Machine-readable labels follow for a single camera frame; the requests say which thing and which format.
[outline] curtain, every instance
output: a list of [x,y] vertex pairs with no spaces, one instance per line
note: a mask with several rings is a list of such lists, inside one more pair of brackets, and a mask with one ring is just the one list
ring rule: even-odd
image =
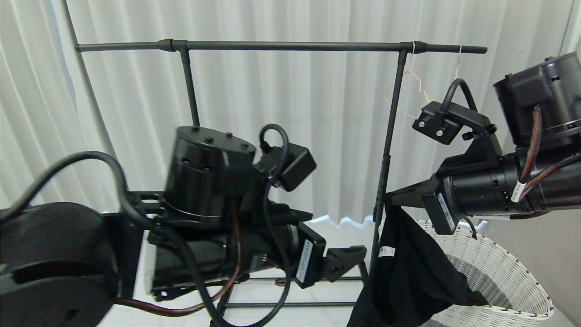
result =
[[[419,54],[407,69],[430,100],[454,76],[471,87],[479,110],[511,140],[492,84],[558,55],[573,0],[531,1],[2,1],[0,2],[0,207],[46,167],[82,150],[119,159],[131,190],[163,190],[175,128],[191,125],[179,54],[90,52],[74,43],[177,40],[337,41],[482,45],[486,55]],[[191,51],[201,125],[253,144],[266,123],[308,147],[317,170],[295,191],[271,199],[362,221],[375,202],[397,54]],[[426,104],[404,77],[388,190],[427,179],[468,142],[441,145],[416,133]],[[455,101],[465,104],[462,96]],[[267,140],[276,144],[276,135]],[[115,210],[108,168],[67,169],[37,200]]]

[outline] label on robot arm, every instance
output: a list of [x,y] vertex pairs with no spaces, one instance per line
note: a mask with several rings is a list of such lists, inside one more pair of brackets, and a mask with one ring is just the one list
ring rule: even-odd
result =
[[444,212],[444,216],[446,216],[446,220],[448,221],[448,225],[450,226],[450,230],[454,230],[456,225],[454,224],[454,220],[452,219],[452,215],[450,215],[450,210],[448,209],[448,205],[446,204],[446,201],[444,200],[444,197],[442,196],[441,193],[437,194],[437,200],[438,200],[438,202],[440,202],[440,207],[442,207],[442,211]]
[[517,203],[518,200],[521,198],[522,192],[525,190],[526,184],[522,184],[521,182],[517,182],[517,185],[514,187],[514,191],[512,191],[512,197],[510,200],[514,203]]
[[379,248],[379,254],[377,255],[378,258],[381,257],[395,257],[396,255],[396,248],[391,246],[382,246]]
[[304,241],[303,253],[300,255],[299,269],[296,271],[296,279],[304,283],[304,278],[307,275],[309,268],[309,261],[311,261],[311,252],[313,251],[313,243],[309,240]]

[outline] black garment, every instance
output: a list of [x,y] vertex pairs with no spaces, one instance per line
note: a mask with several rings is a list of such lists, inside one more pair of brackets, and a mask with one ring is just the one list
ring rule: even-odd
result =
[[452,304],[488,304],[401,207],[386,209],[379,247],[395,248],[394,256],[376,259],[347,327],[416,327]]

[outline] white wicker basket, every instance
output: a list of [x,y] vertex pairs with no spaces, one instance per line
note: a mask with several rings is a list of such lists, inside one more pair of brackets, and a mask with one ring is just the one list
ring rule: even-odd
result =
[[446,326],[537,326],[553,314],[553,301],[531,273],[500,245],[458,228],[438,235],[430,221],[417,221],[441,246],[456,269],[491,304],[486,307],[452,305],[432,317]]

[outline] floor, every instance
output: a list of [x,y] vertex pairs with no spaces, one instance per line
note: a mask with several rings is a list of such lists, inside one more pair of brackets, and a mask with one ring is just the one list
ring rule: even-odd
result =
[[[336,225],[331,221],[320,218],[312,223],[311,227],[319,234],[323,235],[330,247],[348,247],[352,245],[365,245],[371,248],[372,222],[367,220],[363,224],[353,223],[349,219],[344,219]],[[151,265],[152,248],[144,247],[142,256],[145,258],[140,262],[140,274],[138,284],[146,285],[145,280],[150,274],[146,269]],[[347,275],[358,276],[357,269],[350,271]],[[280,271],[265,271],[255,276],[282,276]],[[362,284],[360,282],[320,282],[315,286],[301,290],[296,285],[292,285],[288,302],[299,301],[355,301]],[[245,284],[235,286],[231,297],[231,302],[276,302],[282,292],[282,287],[265,284]],[[153,301],[153,298],[146,295],[144,287],[136,289],[135,297],[140,300]],[[180,308],[187,307],[194,303],[199,303],[197,294],[189,294],[174,301],[163,302],[166,307]],[[258,321],[265,316],[270,309],[244,308],[229,309],[225,318],[236,325],[248,325]],[[339,327],[345,326],[349,320],[351,308],[283,308],[269,325],[277,327],[296,326],[316,326],[316,327]],[[99,327],[114,326],[143,326],[143,327],[185,327],[185,326],[208,326],[210,318],[206,311],[200,311],[188,317],[168,318],[147,314],[136,309],[115,306],[99,324]],[[543,327],[574,327],[565,316],[559,311],[546,322]]]

